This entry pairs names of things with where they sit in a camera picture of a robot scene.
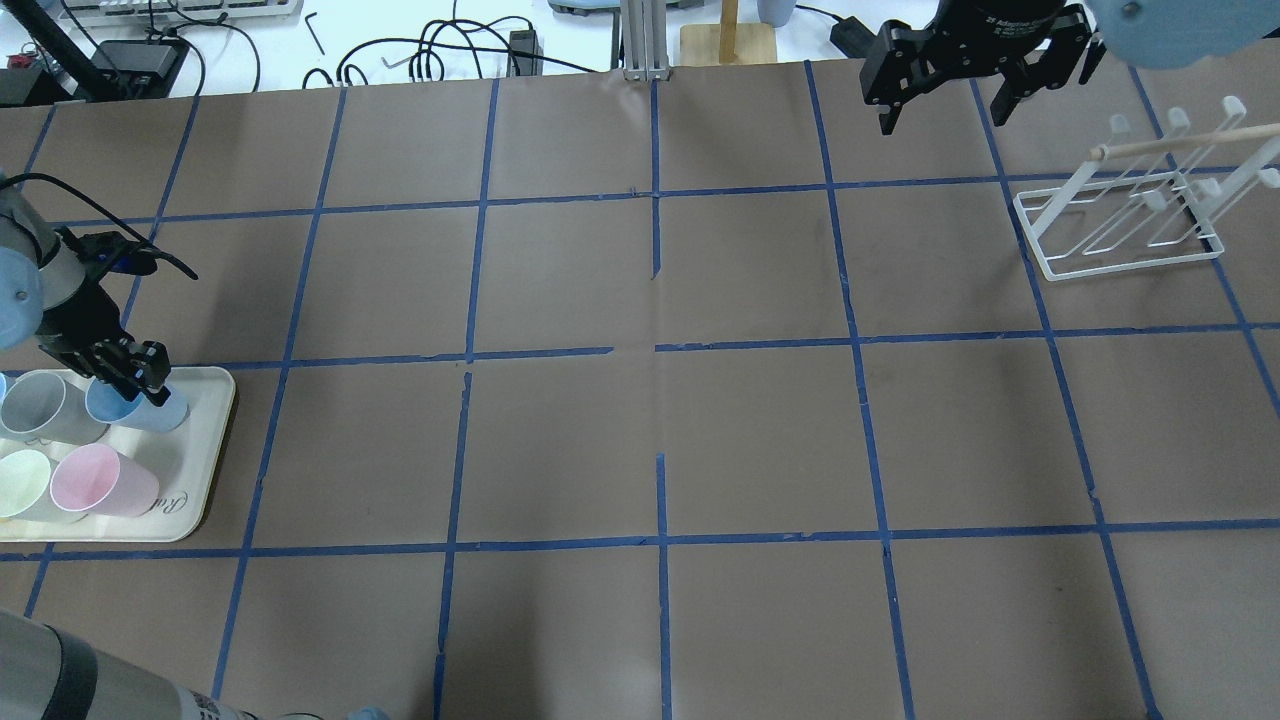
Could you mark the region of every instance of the plastic cup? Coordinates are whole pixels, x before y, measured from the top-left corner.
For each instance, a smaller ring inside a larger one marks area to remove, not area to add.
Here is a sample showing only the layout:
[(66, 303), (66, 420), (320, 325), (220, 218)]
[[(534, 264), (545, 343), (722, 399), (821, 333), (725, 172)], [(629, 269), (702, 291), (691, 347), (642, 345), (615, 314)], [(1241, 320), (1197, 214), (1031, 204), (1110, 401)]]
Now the plastic cup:
[(0, 459), (0, 518), (35, 523), (74, 523), (84, 512), (54, 505), (49, 482), (58, 462), (38, 450), (19, 450)]
[(795, 9), (796, 0), (755, 0), (755, 10), (760, 15), (760, 22), (773, 27), (787, 24)]
[(169, 388), (169, 400), (156, 407), (141, 393), (132, 401), (124, 400), (114, 387), (93, 380), (84, 393), (84, 410), (99, 423), (166, 433), (187, 419), (187, 396)]
[[(13, 383), (15, 383), (15, 382), (18, 382), (18, 380), (14, 379), (14, 378), (10, 378), (9, 375), (0, 374), (0, 401), (4, 401), (4, 396), (9, 395), (9, 388), (12, 388)], [(10, 433), (8, 430), (8, 428), (4, 427), (3, 423), (0, 423), (0, 438), (17, 439), (17, 441), (26, 441), (26, 439), (28, 439), (28, 438), (24, 438), (24, 437), (19, 436), (18, 433)]]
[(160, 480), (132, 457), (95, 442), (73, 450), (58, 464), (49, 495), (54, 505), (70, 512), (134, 518), (155, 505)]
[(84, 445), (102, 437), (106, 424), (84, 410), (84, 391), (47, 370), (27, 373), (0, 401), (0, 427), (17, 439), (56, 439)]

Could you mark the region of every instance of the tray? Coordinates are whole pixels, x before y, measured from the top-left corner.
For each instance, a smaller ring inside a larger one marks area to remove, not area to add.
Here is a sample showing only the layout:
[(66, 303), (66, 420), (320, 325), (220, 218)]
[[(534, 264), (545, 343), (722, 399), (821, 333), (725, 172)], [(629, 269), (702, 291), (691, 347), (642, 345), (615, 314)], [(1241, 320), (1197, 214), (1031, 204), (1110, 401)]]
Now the tray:
[[(70, 370), (54, 370), (72, 384), (90, 380)], [(218, 468), (223, 434), (236, 397), (236, 380), (223, 368), (174, 368), (166, 383), (187, 395), (187, 419), (168, 433), (148, 433), (111, 425), (97, 442), (133, 457), (160, 478), (160, 498), (137, 518), (88, 515), (60, 525), (28, 520), (0, 520), (0, 542), (175, 542), (192, 533), (205, 515), (209, 489)], [(32, 447), (54, 460), (76, 450), (65, 442), (0, 439), (0, 456)]]

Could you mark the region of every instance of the pink cup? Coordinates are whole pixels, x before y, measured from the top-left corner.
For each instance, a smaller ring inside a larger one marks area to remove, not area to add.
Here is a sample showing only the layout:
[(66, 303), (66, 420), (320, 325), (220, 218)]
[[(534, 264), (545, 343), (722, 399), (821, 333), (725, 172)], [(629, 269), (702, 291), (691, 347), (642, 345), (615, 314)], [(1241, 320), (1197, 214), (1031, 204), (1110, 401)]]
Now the pink cup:
[(49, 496), (70, 512), (134, 518), (155, 505), (160, 480), (114, 447), (95, 442), (73, 450), (58, 464)]

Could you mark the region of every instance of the power adapter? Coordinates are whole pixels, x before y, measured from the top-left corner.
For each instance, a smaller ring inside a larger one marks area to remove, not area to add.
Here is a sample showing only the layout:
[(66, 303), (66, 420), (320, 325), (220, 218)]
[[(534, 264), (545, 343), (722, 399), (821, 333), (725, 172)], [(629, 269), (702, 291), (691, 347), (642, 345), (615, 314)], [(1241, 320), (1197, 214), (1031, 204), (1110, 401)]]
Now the power adapter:
[[(516, 53), (541, 55), (543, 49), (538, 45), (538, 31), (513, 29), (507, 40)], [(543, 60), (540, 58), (524, 58), (521, 55), (507, 55), (507, 77), (513, 76), (540, 76), (543, 74)]]
[(858, 18), (849, 17), (831, 27), (831, 44), (846, 58), (867, 58), (874, 42), (876, 33)]

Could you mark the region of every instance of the black cable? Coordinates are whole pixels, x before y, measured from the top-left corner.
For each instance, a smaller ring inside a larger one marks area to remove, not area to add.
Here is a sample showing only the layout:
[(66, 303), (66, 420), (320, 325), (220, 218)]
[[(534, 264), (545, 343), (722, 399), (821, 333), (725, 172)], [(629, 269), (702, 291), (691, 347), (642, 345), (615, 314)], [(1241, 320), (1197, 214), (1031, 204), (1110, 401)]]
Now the black cable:
[(18, 232), (27, 236), (27, 240), (31, 242), (31, 247), (36, 251), (36, 266), (38, 268), (44, 265), (45, 249), (40, 246), (40, 240), (29, 229), (27, 229), (27, 225), (19, 223), (18, 219), (14, 218), (13, 215), (5, 215), (4, 213), (0, 213), (0, 218), (9, 220), (10, 223), (13, 223), (13, 227), (18, 229)]
[(302, 90), (307, 88), (307, 82), (311, 79), (311, 76), (314, 74), (319, 74), (320, 77), (324, 78), (325, 82), (329, 83), (329, 87), (333, 87), (333, 77), (324, 68), (311, 68), (310, 70), (307, 70), (307, 74), (302, 76)]
[(205, 91), (205, 72), (207, 70), (205, 65), (205, 55), (200, 51), (200, 47), (196, 47), (193, 42), (178, 35), (178, 29), (180, 28), (169, 28), (169, 35), (166, 35), (166, 37), (173, 37), (174, 40), (186, 45), (188, 50), (196, 54), (196, 59), (200, 60), (200, 82), (196, 83), (196, 94), (195, 94), (195, 97), (200, 97), (200, 94)]
[(357, 73), (360, 73), (360, 79), (362, 79), (365, 85), (369, 85), (369, 76), (366, 76), (365, 70), (360, 69), (355, 63), (347, 65), (346, 74), (342, 78), (343, 82), (346, 82), (348, 86), (353, 85), (351, 82), (351, 70), (356, 70)]
[[(420, 38), (425, 38), (426, 37), (426, 31), (433, 24), (435, 24), (435, 23), (443, 23), (443, 24), (445, 24), (448, 27), (453, 27), (454, 29), (457, 29), (458, 32), (461, 32), (462, 37), (467, 41), (467, 45), (471, 49), (471, 58), (472, 58), (472, 60), (475, 60), (475, 64), (476, 64), (476, 76), (483, 78), (484, 77), (484, 70), (480, 69), (480, 56), (479, 56), (479, 54), (476, 51), (475, 44), (471, 42), (471, 38), (467, 37), (467, 36), (471, 35), (471, 33), (475, 33), (475, 32), (488, 32), (489, 35), (492, 35), (492, 36), (494, 36), (494, 37), (498, 38), (498, 42), (502, 44), (502, 46), (507, 50), (508, 56), (509, 56), (511, 50), (512, 50), (511, 42), (507, 41), (507, 38), (503, 37), (500, 32), (498, 32), (498, 31), (494, 29), (495, 24), (506, 22), (506, 20), (524, 20), (525, 24), (529, 26), (530, 31), (534, 29), (534, 20), (531, 20), (531, 19), (524, 17), (524, 15), (503, 15), (503, 17), (500, 17), (500, 18), (498, 18), (495, 20), (488, 22), (488, 23), (481, 23), (481, 22), (477, 22), (477, 20), (468, 20), (468, 19), (463, 19), (463, 18), (457, 18), (454, 15), (454, 19), (449, 20), (448, 23), (444, 23), (444, 20), (431, 20), (431, 22), (426, 23), (426, 26), (422, 28), (422, 33), (419, 37)], [(468, 28), (463, 27), (463, 24), (468, 24), (468, 26), (472, 26), (472, 27), (468, 29)], [(431, 42), (428, 45), (428, 50), (431, 50), (435, 46), (435, 38), (439, 35), (440, 35), (440, 29), (436, 29), (436, 32), (431, 36)], [(420, 79), (420, 81), (425, 79), (425, 78), (422, 78), (422, 63), (420, 60), (421, 55), (420, 54), (415, 55), (415, 58), (416, 58), (415, 67), (417, 68), (417, 77), (415, 78), (413, 73), (411, 70), (410, 72), (410, 79)], [(520, 65), (518, 64), (513, 64), (512, 67), (515, 68), (516, 76), (518, 77), (520, 76)], [(442, 76), (444, 74), (443, 69), (440, 70), (440, 74)], [(430, 67), (428, 67), (428, 77), (430, 77)]]
[(8, 190), (8, 188), (10, 188), (10, 187), (13, 187), (13, 186), (15, 186), (18, 183), (32, 181), (32, 179), (41, 181), (41, 182), (47, 182), (50, 184), (54, 184), (54, 186), (58, 186), (58, 187), (63, 188), (68, 193), (76, 196), (81, 202), (83, 202), (83, 204), (88, 205), (90, 208), (97, 210), (104, 218), (106, 218), (108, 220), (111, 220), (113, 223), (115, 223), (116, 225), (119, 225), (122, 229), (124, 229), (124, 232), (132, 234), (140, 242), (142, 242), (145, 245), (151, 245), (151, 241), (148, 241), (146, 237), (143, 237), (142, 233), (140, 233), (138, 231), (136, 231), (132, 227), (129, 227), (128, 223), (125, 223), (124, 220), (122, 220), (122, 219), (116, 218), (115, 215), (113, 215), (110, 210), (108, 210), (106, 208), (102, 208), (101, 205), (99, 205), (96, 200), (93, 200), (88, 195), (84, 195), (83, 192), (76, 190), (74, 187), (67, 184), (65, 182), (55, 178), (54, 176), (46, 176), (45, 173), (18, 173), (17, 176), (12, 176), (12, 177), (5, 178), (4, 181), (0, 181), (0, 191)]
[[(365, 47), (370, 47), (370, 46), (374, 46), (374, 45), (381, 45), (384, 42), (410, 42), (410, 44), (417, 45), (417, 38), (416, 37), (378, 37), (378, 38), (374, 38), (374, 40), (366, 40), (365, 42), (361, 42), (360, 45), (357, 45), (357, 46), (352, 47), (351, 50), (348, 50), (347, 54), (343, 55), (342, 60), (338, 63), (338, 67), (339, 68), (344, 67), (347, 64), (347, 60), (349, 60), (352, 55), (355, 55), (356, 53), (364, 50)], [(461, 45), (436, 44), (436, 47), (440, 47), (440, 49), (444, 49), (444, 50), (470, 50), (470, 47), (462, 47)], [(476, 47), (476, 50), (480, 51), (480, 53), (507, 53), (507, 50), (504, 50), (502, 47)], [(536, 53), (525, 53), (524, 50), (512, 50), (511, 55), (515, 55), (516, 58), (529, 58), (531, 60), (541, 60), (544, 63), (552, 63), (554, 65), (563, 65), (566, 68), (571, 68), (571, 69), (580, 70), (580, 72), (584, 72), (584, 73), (596, 73), (596, 72), (599, 72), (599, 70), (593, 70), (591, 68), (584, 68), (582, 65), (579, 65), (579, 64), (575, 64), (575, 63), (570, 63), (567, 60), (557, 60), (556, 58), (548, 58), (547, 55), (539, 55)]]
[[(419, 36), (419, 40), (426, 40), (426, 31), (430, 29), (430, 27), (433, 24), (436, 24), (436, 23), (440, 23), (440, 27), (436, 28), (435, 32), (431, 35), (431, 40), (426, 42), (426, 50), (428, 51), (433, 51), (435, 49), (436, 38), (440, 36), (440, 33), (444, 31), (444, 28), (448, 27), (448, 28), (453, 28), (453, 29), (461, 32), (462, 33), (462, 40), (465, 40), (467, 42), (467, 47), (471, 50), (471, 59), (476, 64), (476, 76), (480, 77), (480, 78), (484, 77), (484, 69), (480, 67), (480, 51), (476, 49), (476, 44), (471, 41), (471, 33), (472, 32), (488, 31), (490, 35), (493, 35), (494, 37), (498, 38), (498, 42), (500, 42), (503, 45), (503, 47), (506, 47), (508, 51), (511, 50), (511, 44), (507, 42), (507, 38), (504, 38), (502, 36), (502, 33), (499, 33), (498, 31), (493, 29), (493, 27), (492, 27), (493, 23), (485, 24), (485, 23), (480, 23), (480, 22), (476, 22), (476, 20), (467, 20), (467, 19), (431, 20), (431, 22), (426, 23), (422, 27), (422, 33)], [(465, 26), (472, 26), (472, 29), (467, 29)], [(421, 47), (420, 47), (420, 54), (415, 55), (415, 58), (417, 58), (417, 60), (415, 61), (415, 65), (417, 67), (417, 79), (424, 79), (422, 78), (422, 61), (421, 61), (421, 56), (422, 55), (421, 55)]]
[(49, 74), (54, 74), (54, 61), (49, 58), (47, 54), (45, 54), (45, 49), (41, 47), (40, 44), (36, 42), (35, 40), (31, 41), (31, 46), (36, 49), (36, 53), (40, 53), (40, 59), (44, 60), (45, 69), (49, 70)]
[[(110, 65), (111, 70), (115, 72), (115, 85), (116, 85), (116, 87), (122, 87), (123, 90), (128, 90), (127, 87), (123, 86), (124, 73), (122, 73), (120, 68), (118, 68), (115, 65), (115, 60), (111, 59), (111, 54), (102, 51), (102, 47), (97, 44), (96, 40), (93, 40), (93, 36), (90, 35), (88, 31), (84, 29), (84, 26), (82, 26), (79, 23), (79, 18), (76, 17), (76, 13), (73, 13), (72, 9), (67, 6), (67, 0), (58, 0), (58, 1), (61, 4), (63, 12), (67, 13), (67, 17), (70, 18), (72, 24), (76, 26), (76, 29), (81, 31), (81, 35), (83, 35), (84, 40), (87, 40), (88, 44), (93, 46), (93, 50), (96, 50), (97, 53), (102, 54), (102, 59), (106, 60), (106, 64)], [(127, 92), (122, 92), (122, 95), (128, 96)]]
[[(173, 264), (174, 268), (178, 268), (179, 270), (182, 270), (182, 273), (184, 275), (189, 277), (193, 281), (195, 279), (200, 279), (200, 275), (197, 275), (196, 272), (192, 270), (189, 265), (187, 265), (182, 260), (174, 258), (169, 252), (164, 252), (164, 251), (159, 250), (155, 246), (155, 243), (152, 243), (150, 240), (147, 240), (146, 237), (143, 237), (142, 233), (140, 233), (138, 231), (136, 231), (132, 227), (129, 227), (128, 223), (125, 223), (124, 220), (116, 218), (106, 208), (102, 208), (101, 205), (99, 205), (96, 200), (93, 200), (88, 195), (84, 195), (83, 192), (76, 190), (74, 187), (72, 187), (70, 184), (63, 182), (61, 179), (55, 178), (54, 176), (47, 176), (45, 173), (19, 173), (17, 176), (13, 176), (10, 178), (0, 181), (0, 192), (3, 192), (4, 190), (6, 190), (9, 187), (13, 187), (13, 186), (15, 186), (18, 183), (27, 182), (27, 181), (33, 181), (33, 179), (35, 181), (41, 181), (41, 182), (47, 182), (47, 183), (50, 183), (52, 186), (60, 187), (61, 190), (64, 190), (68, 193), (76, 196), (81, 202), (84, 202), (90, 208), (97, 210), (99, 213), (101, 213), (101, 215), (104, 218), (106, 218), (108, 220), (111, 220), (113, 223), (115, 223), (116, 225), (119, 225), (124, 232), (132, 234), (134, 240), (137, 240), (138, 242), (142, 243), (143, 247), (146, 247), (146, 251), (145, 251), (146, 255), (150, 255), (152, 258), (160, 258), (161, 260), (165, 260), (166, 263)], [(131, 251), (131, 254), (136, 252), (138, 250), (141, 250), (141, 249), (134, 249), (133, 251)]]
[[(415, 55), (416, 60), (413, 61), (413, 64), (410, 65), (410, 70), (408, 70), (410, 72), (410, 79), (413, 79), (413, 67), (415, 65), (417, 67), (417, 79), (424, 79), (422, 78), (422, 60), (421, 60), (421, 58), (422, 58), (422, 50), (425, 49), (428, 53), (430, 53), (431, 50), (434, 50), (435, 49), (435, 38), (439, 37), (440, 33), (444, 32), (445, 28), (453, 28), (453, 29), (457, 29), (458, 32), (462, 33), (462, 40), (466, 41), (467, 47), (471, 49), (471, 59), (476, 64), (476, 74), (479, 77), (481, 77), (481, 78), (484, 77), (484, 70), (480, 68), (480, 51), (476, 50), (476, 44), (471, 41), (471, 37), (467, 35), (467, 32), (465, 29), (462, 29), (462, 24), (461, 23), (463, 23), (463, 22), (472, 22), (472, 20), (431, 20), (431, 22), (426, 23), (425, 26), (422, 26), (422, 33), (419, 36), (419, 54)], [(435, 32), (431, 33), (431, 40), (428, 42), (426, 41), (426, 32), (431, 28), (431, 26), (434, 26), (436, 23), (439, 23), (440, 27), (435, 28)], [(428, 67), (428, 77), (430, 77), (430, 69), (431, 68)]]
[(796, 5), (796, 10), (809, 10), (810, 13), (822, 13), (828, 18), (833, 18), (837, 23), (845, 22), (845, 18), (841, 18), (840, 15), (832, 13), (831, 10), (823, 10), (822, 8), (813, 8), (809, 5)]
[(241, 33), (244, 37), (244, 40), (248, 42), (250, 50), (253, 51), (253, 88), (250, 90), (250, 92), (257, 92), (259, 86), (262, 85), (262, 56), (259, 55), (259, 53), (257, 53), (257, 44), (253, 42), (253, 38), (250, 37), (250, 35), (247, 32), (244, 32), (239, 27), (236, 27), (236, 26), (228, 23), (227, 22), (227, 13), (221, 13), (221, 15), (216, 20), (197, 20), (196, 18), (193, 18), (193, 17), (188, 15), (187, 13), (183, 13), (180, 9), (178, 9), (178, 5), (175, 5), (173, 0), (164, 0), (164, 1), (165, 1), (166, 5), (169, 5), (170, 9), (173, 9), (174, 13), (178, 14), (179, 18), (187, 20), (186, 24), (178, 26), (179, 28), (182, 28), (182, 27), (191, 27), (191, 26), (224, 27), (224, 28), (227, 28), (229, 31), (234, 31), (234, 32)]

